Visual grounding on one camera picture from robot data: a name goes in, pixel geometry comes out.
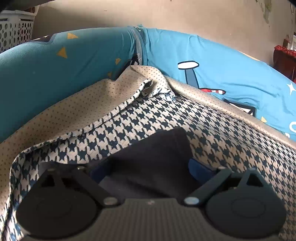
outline blue patterned bedding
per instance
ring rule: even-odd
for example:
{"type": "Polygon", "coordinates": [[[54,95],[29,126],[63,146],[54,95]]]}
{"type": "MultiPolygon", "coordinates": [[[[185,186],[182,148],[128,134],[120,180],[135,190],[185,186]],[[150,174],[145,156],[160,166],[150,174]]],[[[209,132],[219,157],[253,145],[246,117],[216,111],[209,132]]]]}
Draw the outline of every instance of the blue patterned bedding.
{"type": "Polygon", "coordinates": [[[115,80],[134,63],[156,67],[296,140],[296,85],[288,78],[197,35],[139,26],[58,33],[0,54],[0,102],[6,103],[0,141],[57,101],[98,80],[115,80]]]}
{"type": "Polygon", "coordinates": [[[256,167],[287,209],[280,237],[296,240],[296,151],[228,114],[177,93],[143,97],[140,93],[144,86],[97,122],[37,144],[16,157],[10,175],[10,199],[1,216],[2,237],[12,241],[22,237],[15,211],[36,182],[40,162],[87,163],[94,158],[102,159],[156,131],[180,126],[187,132],[196,159],[238,172],[256,167]]]}

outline teal fabric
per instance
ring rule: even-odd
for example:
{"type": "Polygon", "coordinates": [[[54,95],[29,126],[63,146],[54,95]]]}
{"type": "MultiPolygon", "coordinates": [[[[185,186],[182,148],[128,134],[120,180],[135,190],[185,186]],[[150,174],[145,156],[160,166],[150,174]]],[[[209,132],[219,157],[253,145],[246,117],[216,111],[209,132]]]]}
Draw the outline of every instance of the teal fabric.
{"type": "Polygon", "coordinates": [[[134,51],[126,27],[63,32],[1,53],[0,142],[58,101],[111,73],[116,79],[134,51]]]}
{"type": "Polygon", "coordinates": [[[296,140],[296,85],[266,63],[197,35],[140,28],[147,65],[186,83],[178,63],[196,61],[198,88],[224,90],[217,98],[255,109],[254,116],[296,140]]]}

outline white plastic basket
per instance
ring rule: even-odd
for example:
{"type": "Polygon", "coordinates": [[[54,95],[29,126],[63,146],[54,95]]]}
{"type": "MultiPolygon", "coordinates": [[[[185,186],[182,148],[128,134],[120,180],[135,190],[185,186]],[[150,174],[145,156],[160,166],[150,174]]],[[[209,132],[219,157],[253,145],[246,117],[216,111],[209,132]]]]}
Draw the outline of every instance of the white plastic basket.
{"type": "Polygon", "coordinates": [[[31,40],[35,13],[25,11],[8,11],[0,13],[0,53],[31,40]]]}

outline beige dotted fabric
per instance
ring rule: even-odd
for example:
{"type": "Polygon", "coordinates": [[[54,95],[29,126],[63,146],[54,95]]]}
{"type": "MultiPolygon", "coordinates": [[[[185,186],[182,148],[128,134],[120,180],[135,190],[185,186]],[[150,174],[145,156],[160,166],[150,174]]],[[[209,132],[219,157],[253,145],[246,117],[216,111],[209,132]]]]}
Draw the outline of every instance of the beige dotted fabric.
{"type": "Polygon", "coordinates": [[[158,69],[150,66],[140,66],[140,65],[132,65],[130,66],[130,68],[139,74],[142,72],[147,73],[145,77],[153,80],[153,84],[151,88],[142,91],[142,94],[144,96],[151,97],[155,94],[156,91],[157,93],[159,93],[158,91],[160,91],[161,93],[166,93],[167,91],[165,90],[171,90],[167,80],[158,69]]]}
{"type": "MultiPolygon", "coordinates": [[[[149,67],[149,69],[143,69],[143,68],[137,68],[137,66],[133,66],[133,69],[137,71],[139,74],[149,78],[151,76],[151,73],[156,75],[163,76],[163,74],[154,67],[149,67]]],[[[284,145],[287,145],[293,149],[296,150],[296,142],[289,139],[282,133],[280,133],[278,130],[272,128],[269,125],[266,125],[259,119],[247,114],[244,111],[241,111],[221,100],[218,98],[215,98],[208,93],[205,93],[193,86],[180,83],[168,76],[165,76],[167,82],[169,83],[170,87],[174,92],[177,92],[191,100],[197,101],[199,103],[202,103],[204,105],[207,105],[209,107],[212,107],[214,109],[217,109],[219,111],[222,111],[230,116],[233,116],[239,120],[244,121],[245,123],[253,126],[257,130],[263,132],[264,134],[276,139],[277,141],[283,143],[284,145]]]]}
{"type": "Polygon", "coordinates": [[[101,80],[49,107],[0,143],[0,209],[9,195],[11,164],[21,151],[95,122],[129,99],[144,80],[127,68],[116,81],[101,80]]]}

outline metal rivet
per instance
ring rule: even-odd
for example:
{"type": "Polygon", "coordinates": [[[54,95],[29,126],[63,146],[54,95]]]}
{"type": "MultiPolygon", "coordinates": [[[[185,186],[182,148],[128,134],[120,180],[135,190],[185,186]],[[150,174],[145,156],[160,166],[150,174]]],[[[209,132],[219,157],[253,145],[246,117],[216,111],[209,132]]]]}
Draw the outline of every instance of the metal rivet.
{"type": "Polygon", "coordinates": [[[105,205],[110,206],[110,205],[116,205],[118,203],[118,200],[115,197],[106,197],[103,200],[103,202],[105,205]]]}
{"type": "Polygon", "coordinates": [[[184,203],[187,205],[196,205],[200,202],[197,197],[187,197],[184,199],[184,203]]]}
{"type": "Polygon", "coordinates": [[[153,205],[153,204],[155,204],[155,201],[154,201],[154,200],[149,200],[149,201],[147,202],[147,204],[148,204],[148,205],[153,205]]]}
{"type": "Polygon", "coordinates": [[[78,166],[77,169],[83,171],[85,169],[85,166],[78,166]]]}
{"type": "Polygon", "coordinates": [[[224,166],[219,166],[218,169],[219,169],[219,170],[223,170],[223,169],[226,169],[226,167],[224,167],[224,166]]]}

